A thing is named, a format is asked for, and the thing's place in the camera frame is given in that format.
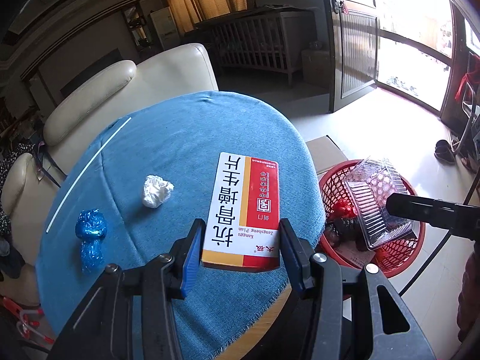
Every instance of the cardboard box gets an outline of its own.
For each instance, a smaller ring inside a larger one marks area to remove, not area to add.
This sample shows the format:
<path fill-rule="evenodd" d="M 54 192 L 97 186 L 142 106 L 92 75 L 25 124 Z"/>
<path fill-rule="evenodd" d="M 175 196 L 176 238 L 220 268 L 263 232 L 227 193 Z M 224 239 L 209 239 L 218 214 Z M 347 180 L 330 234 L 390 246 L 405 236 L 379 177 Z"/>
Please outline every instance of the cardboard box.
<path fill-rule="evenodd" d="M 326 50 L 303 50 L 301 60 L 303 80 L 306 83 L 329 89 L 332 80 L 330 52 Z"/>
<path fill-rule="evenodd" d="M 348 161 L 342 150 L 333 142 L 328 135 L 309 140 L 307 147 L 315 166 L 318 176 L 333 168 L 335 165 Z"/>

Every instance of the red and white box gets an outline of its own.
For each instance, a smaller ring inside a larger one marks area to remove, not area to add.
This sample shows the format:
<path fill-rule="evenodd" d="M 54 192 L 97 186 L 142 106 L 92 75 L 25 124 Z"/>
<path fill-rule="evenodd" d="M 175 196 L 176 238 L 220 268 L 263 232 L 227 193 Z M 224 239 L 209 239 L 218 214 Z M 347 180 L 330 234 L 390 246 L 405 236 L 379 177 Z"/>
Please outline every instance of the red and white box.
<path fill-rule="evenodd" d="M 220 153 L 203 265 L 245 272 L 278 268 L 279 201 L 278 163 Z"/>

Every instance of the red toy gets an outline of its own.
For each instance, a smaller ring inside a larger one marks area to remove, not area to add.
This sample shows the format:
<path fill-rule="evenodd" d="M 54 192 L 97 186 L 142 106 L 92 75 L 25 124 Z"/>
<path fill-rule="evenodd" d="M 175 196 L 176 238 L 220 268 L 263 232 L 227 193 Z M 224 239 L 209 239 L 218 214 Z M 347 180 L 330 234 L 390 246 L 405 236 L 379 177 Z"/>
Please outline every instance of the red toy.
<path fill-rule="evenodd" d="M 17 329 L 23 338 L 30 340 L 30 333 L 35 333 L 47 344 L 52 345 L 55 342 L 54 339 L 47 337 L 36 329 L 40 326 L 39 321 L 30 321 L 30 319 L 28 318 L 29 314 L 38 315 L 40 317 L 43 316 L 44 313 L 40 307 L 38 309 L 25 310 L 22 309 L 13 300 L 5 297 L 2 299 L 2 304 L 7 310 L 9 310 L 13 315 L 15 315 L 15 317 L 19 319 L 19 321 L 17 322 Z"/>
<path fill-rule="evenodd" d="M 355 218 L 357 216 L 356 210 L 350 205 L 350 200 L 339 199 L 332 206 L 332 214 L 327 219 L 327 222 L 332 222 L 338 218 Z"/>

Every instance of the blue plastic bag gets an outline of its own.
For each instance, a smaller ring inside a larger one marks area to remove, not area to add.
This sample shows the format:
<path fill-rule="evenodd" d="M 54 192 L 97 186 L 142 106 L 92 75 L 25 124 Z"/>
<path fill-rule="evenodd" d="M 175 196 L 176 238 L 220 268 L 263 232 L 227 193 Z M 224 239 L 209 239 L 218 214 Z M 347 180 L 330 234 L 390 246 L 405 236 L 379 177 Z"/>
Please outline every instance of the blue plastic bag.
<path fill-rule="evenodd" d="M 103 214 L 98 209 L 80 212 L 75 225 L 75 235 L 82 240 L 82 271 L 88 273 L 103 267 L 105 262 L 101 243 L 107 235 L 107 222 Z"/>

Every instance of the white tile floor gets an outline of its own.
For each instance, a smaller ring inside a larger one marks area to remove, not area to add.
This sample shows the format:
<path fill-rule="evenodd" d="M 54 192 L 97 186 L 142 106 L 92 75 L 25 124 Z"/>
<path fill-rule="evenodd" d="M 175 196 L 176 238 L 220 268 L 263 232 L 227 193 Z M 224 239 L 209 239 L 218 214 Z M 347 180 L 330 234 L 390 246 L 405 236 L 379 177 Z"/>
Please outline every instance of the white tile floor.
<path fill-rule="evenodd" d="M 328 91 L 303 81 L 302 72 L 293 74 L 293 84 L 289 86 L 285 73 L 229 68 L 217 75 L 221 91 L 237 92 L 253 96 L 273 107 L 285 106 L 295 100 L 322 95 Z"/>
<path fill-rule="evenodd" d="M 276 108 L 289 118 L 305 141 L 329 135 L 349 159 L 387 157 L 419 195 L 463 202 L 473 176 L 459 161 L 457 166 L 444 166 L 435 159 L 435 143 L 448 139 L 447 128 L 436 116 L 379 88 L 334 114 L 321 115 L 327 103 L 328 95 L 323 95 Z M 476 194 L 470 203 L 479 205 Z M 445 233 L 427 226 L 422 250 L 414 263 L 391 279 L 398 291 Z M 403 297 L 439 359 L 450 358 L 460 345 L 455 321 L 457 298 L 465 262 L 472 250 L 471 241 L 450 238 Z"/>

